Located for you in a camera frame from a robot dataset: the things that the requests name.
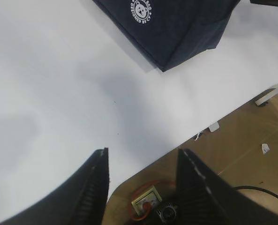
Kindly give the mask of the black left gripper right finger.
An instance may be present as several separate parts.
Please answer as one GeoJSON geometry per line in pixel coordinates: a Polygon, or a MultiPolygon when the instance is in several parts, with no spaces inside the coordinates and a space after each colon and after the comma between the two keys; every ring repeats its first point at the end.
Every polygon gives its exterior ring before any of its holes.
{"type": "Polygon", "coordinates": [[[236,191],[189,149],[180,149],[176,194],[180,225],[278,225],[278,215],[236,191]]]}

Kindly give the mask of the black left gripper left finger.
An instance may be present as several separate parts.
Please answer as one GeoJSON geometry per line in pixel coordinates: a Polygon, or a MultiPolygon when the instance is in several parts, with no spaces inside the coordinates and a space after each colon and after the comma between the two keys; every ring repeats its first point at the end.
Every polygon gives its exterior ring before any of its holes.
{"type": "Polygon", "coordinates": [[[45,198],[4,225],[100,225],[109,193],[108,148],[99,149],[45,198]]]}

